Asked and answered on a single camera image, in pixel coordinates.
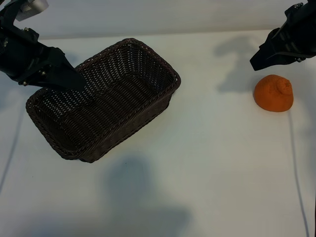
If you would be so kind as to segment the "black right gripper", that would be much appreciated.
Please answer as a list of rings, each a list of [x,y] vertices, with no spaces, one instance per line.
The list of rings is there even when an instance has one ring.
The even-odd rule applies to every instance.
[[[285,11],[286,22],[281,28],[282,52],[275,54],[273,36],[280,28],[272,30],[266,41],[250,59],[254,71],[275,65],[302,62],[316,55],[316,2],[297,3]]]

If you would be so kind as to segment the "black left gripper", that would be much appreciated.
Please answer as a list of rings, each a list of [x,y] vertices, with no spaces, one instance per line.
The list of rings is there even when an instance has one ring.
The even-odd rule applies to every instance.
[[[62,50],[38,42],[34,31],[16,33],[0,29],[0,71],[20,85],[54,90],[82,90],[85,78]]]

